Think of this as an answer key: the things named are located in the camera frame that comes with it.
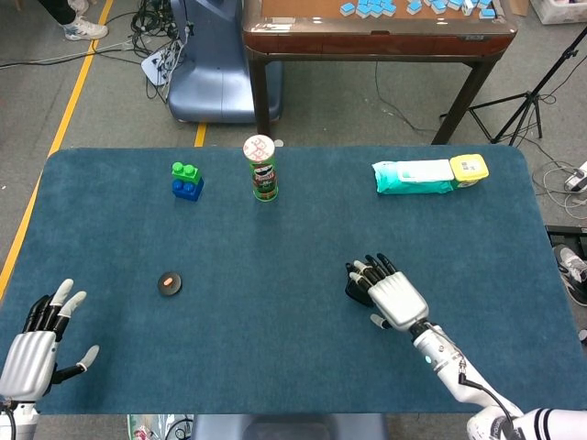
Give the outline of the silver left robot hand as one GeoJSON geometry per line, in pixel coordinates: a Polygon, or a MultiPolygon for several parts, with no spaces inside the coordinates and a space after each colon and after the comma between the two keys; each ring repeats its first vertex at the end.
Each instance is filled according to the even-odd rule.
{"type": "Polygon", "coordinates": [[[36,402],[52,386],[86,372],[100,346],[91,346],[81,360],[59,368],[57,354],[73,313],[87,292],[71,293],[74,281],[64,280],[51,295],[41,296],[28,311],[22,331],[8,350],[1,373],[1,396],[12,402],[36,402]]]}

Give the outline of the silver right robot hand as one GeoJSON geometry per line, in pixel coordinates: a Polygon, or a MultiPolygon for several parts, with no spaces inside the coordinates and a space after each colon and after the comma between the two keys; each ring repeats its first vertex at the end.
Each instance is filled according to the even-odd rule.
{"type": "Polygon", "coordinates": [[[406,276],[382,253],[366,255],[365,261],[345,265],[348,281],[345,293],[366,307],[376,308],[371,320],[380,328],[421,333],[428,322],[428,305],[406,276]]]}

